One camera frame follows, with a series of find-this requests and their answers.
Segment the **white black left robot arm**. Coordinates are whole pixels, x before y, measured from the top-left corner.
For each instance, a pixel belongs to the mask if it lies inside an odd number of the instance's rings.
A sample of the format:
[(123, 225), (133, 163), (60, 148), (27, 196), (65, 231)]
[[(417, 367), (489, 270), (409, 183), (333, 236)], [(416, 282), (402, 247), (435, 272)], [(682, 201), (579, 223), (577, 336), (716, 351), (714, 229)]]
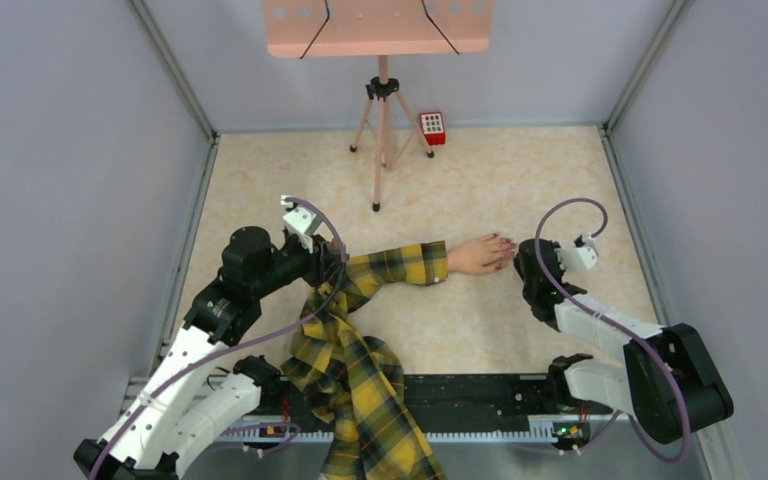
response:
[(235, 421), (279, 404), (274, 370), (257, 358), (226, 377), (198, 404), (209, 375), (262, 314), (261, 301), (304, 280), (316, 288), (345, 277), (349, 256), (339, 238), (308, 236), (290, 227), (277, 248), (255, 226), (235, 231), (216, 277), (193, 300), (172, 346), (133, 403), (104, 434), (85, 439), (73, 459), (88, 479), (180, 479)]

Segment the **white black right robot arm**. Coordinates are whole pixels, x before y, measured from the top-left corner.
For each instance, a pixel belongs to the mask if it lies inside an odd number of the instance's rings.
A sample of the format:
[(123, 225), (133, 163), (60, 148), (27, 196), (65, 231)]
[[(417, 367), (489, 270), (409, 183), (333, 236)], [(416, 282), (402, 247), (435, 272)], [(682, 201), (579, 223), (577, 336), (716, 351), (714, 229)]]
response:
[(629, 415), (662, 445), (732, 417), (733, 399), (696, 329), (641, 321), (564, 281), (565, 273), (589, 269), (597, 258), (590, 239), (577, 239), (572, 248), (528, 239), (514, 258), (532, 315), (614, 360), (555, 358), (548, 368), (549, 404), (560, 412), (584, 401), (607, 406)]

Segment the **mannequin hand painted nails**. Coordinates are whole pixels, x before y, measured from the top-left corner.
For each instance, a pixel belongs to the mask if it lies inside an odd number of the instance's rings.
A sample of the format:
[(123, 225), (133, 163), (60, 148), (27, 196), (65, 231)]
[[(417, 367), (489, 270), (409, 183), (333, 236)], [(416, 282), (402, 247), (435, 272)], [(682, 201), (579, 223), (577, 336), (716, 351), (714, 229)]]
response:
[(505, 269), (513, 260), (517, 244), (498, 233), (487, 234), (447, 251), (448, 272), (485, 276)]

